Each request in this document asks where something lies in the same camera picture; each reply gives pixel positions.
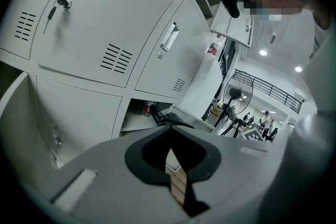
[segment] key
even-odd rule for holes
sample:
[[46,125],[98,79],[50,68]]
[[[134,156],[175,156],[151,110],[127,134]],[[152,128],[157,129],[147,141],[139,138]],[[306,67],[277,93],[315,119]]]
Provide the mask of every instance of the key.
[[68,0],[57,0],[58,5],[63,6],[64,9],[69,9],[71,7],[71,1]]
[[52,19],[52,17],[53,17],[53,15],[54,15],[55,11],[56,11],[56,7],[54,6],[54,7],[52,7],[52,9],[51,9],[51,11],[50,11],[50,13],[49,13],[49,15],[48,15],[47,24],[46,24],[46,27],[44,28],[43,34],[45,33],[45,31],[46,31],[46,29],[47,29],[47,26],[48,26],[48,24],[49,24],[49,21]]

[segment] railing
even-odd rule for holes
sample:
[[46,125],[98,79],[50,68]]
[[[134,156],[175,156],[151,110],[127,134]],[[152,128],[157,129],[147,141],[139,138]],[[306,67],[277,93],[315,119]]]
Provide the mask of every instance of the railing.
[[285,91],[282,91],[278,87],[275,87],[274,85],[266,82],[265,80],[241,72],[240,70],[237,69],[235,70],[234,79],[251,85],[251,80],[249,77],[252,78],[252,86],[254,89],[257,89],[259,91],[264,92],[265,94],[268,94],[269,96],[275,98],[276,100],[280,101],[281,103],[288,106],[289,108],[291,108],[292,110],[294,110],[296,113],[299,114],[302,102],[295,99],[293,96],[289,95]]

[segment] cardboard box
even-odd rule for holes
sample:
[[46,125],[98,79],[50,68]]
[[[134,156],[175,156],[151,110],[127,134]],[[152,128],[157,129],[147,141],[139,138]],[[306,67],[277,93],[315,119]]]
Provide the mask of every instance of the cardboard box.
[[211,114],[213,116],[219,118],[220,115],[222,114],[222,112],[223,112],[223,109],[218,108],[217,104],[216,104],[215,106],[213,106]]

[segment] metal cabinet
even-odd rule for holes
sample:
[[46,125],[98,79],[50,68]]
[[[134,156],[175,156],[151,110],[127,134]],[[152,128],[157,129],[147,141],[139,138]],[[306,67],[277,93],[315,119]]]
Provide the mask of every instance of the metal cabinet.
[[208,46],[209,35],[191,0],[185,0],[155,45],[136,90],[181,98]]
[[251,47],[253,34],[253,17],[241,13],[238,18],[232,18],[222,3],[219,4],[215,17],[210,23],[211,32],[227,37],[246,48]]
[[237,43],[250,48],[253,31],[253,18],[250,15],[240,14],[238,18],[231,18],[226,36]]
[[0,48],[29,59],[34,32],[48,1],[12,0],[1,25]]
[[111,139],[121,97],[40,77],[37,77],[37,94],[47,135],[53,137],[55,150],[63,162]]
[[54,1],[37,27],[32,60],[125,87],[146,40],[174,0],[70,0],[72,6],[59,7],[45,30]]

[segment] white shirt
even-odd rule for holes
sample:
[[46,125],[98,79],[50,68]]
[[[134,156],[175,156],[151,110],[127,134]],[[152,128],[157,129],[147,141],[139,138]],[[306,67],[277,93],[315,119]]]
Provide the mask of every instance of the white shirt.
[[265,122],[266,121],[266,123],[265,123],[265,129],[270,129],[270,127],[271,127],[271,125],[270,125],[270,122],[271,122],[271,117],[268,115],[268,116],[266,116],[266,115],[264,115],[263,117],[262,117],[262,119],[261,119],[261,122],[263,123],[263,122]]

